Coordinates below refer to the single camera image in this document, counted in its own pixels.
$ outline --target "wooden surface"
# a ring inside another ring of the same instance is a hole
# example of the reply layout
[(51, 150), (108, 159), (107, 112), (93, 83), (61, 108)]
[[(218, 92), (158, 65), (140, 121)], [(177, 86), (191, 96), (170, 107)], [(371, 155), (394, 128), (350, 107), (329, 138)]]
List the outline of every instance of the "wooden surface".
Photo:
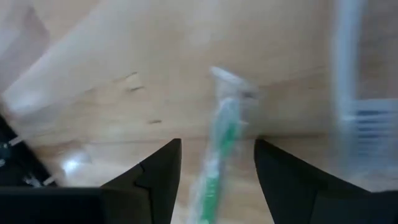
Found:
[[(4, 21), (10, 1), (0, 6)], [(36, 27), (45, 32), (20, 24), (6, 30), (24, 30), (26, 46), (37, 46), (38, 36), (48, 40), (39, 49), (26, 48), (34, 62), (17, 60), (11, 68), (4, 65), (21, 52), (11, 47), (21, 40), (16, 35), (0, 47), (11, 49), (0, 51), (0, 74), (10, 74), (13, 82), (0, 89), (2, 113), (61, 185), (99, 186), (169, 139), (183, 138), (173, 217), (173, 223), (183, 223), (215, 108), (210, 66), (225, 67), (259, 87), (249, 136), (288, 137), (271, 141), (334, 173), (336, 155), (324, 136), (333, 106), (328, 61), (333, 1), (32, 0), (29, 6)], [(361, 98), (396, 96), (396, 9), (393, 0), (369, 1)], [(369, 190), (397, 189), (396, 170), (378, 167), (344, 178)], [(227, 179), (225, 223), (272, 223), (251, 141), (229, 163)]]
[[(329, 106), (328, 2), (117, 0), (84, 1), (83, 9), (44, 2), (33, 1), (51, 45), (2, 94), (12, 125), (37, 135), (31, 144), (205, 137), (215, 107), (213, 65), (259, 86), (252, 133), (327, 129), (320, 121)], [(60, 8), (70, 13), (50, 13)], [(84, 16), (67, 18), (76, 14)], [(61, 21), (71, 28), (59, 31)], [(71, 98), (49, 121), (45, 107)], [(20, 115), (41, 108), (21, 124)]]

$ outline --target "plastic wrapper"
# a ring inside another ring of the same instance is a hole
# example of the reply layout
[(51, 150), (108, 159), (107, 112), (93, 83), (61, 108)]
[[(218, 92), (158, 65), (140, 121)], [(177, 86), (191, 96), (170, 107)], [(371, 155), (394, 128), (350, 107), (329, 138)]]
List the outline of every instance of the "plastic wrapper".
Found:
[(222, 197), (225, 162), (248, 125), (245, 114), (257, 101), (257, 90), (242, 78), (213, 67), (216, 79), (217, 109), (210, 130), (210, 143), (203, 168), (192, 187), (188, 223), (215, 223)]

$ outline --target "clear plastic packaging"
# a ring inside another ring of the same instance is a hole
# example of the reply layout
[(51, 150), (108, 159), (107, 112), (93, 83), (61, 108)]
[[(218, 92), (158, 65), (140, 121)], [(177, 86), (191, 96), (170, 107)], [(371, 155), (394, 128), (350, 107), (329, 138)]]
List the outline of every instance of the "clear plastic packaging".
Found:
[(213, 67), (217, 109), (210, 130), (210, 143), (198, 180), (192, 186), (188, 223), (215, 223), (222, 196), (225, 162), (236, 149), (248, 125), (245, 113), (257, 102), (257, 89), (238, 76)]

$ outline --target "green toothbrush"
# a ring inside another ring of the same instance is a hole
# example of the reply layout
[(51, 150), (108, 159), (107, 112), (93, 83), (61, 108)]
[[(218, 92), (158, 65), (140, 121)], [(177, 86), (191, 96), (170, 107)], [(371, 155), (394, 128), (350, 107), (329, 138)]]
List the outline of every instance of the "green toothbrush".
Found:
[(201, 200), (200, 224), (215, 223), (223, 161), (231, 154), (240, 132), (239, 101), (234, 98), (223, 100), (213, 123), (213, 154), (206, 170), (205, 189)]

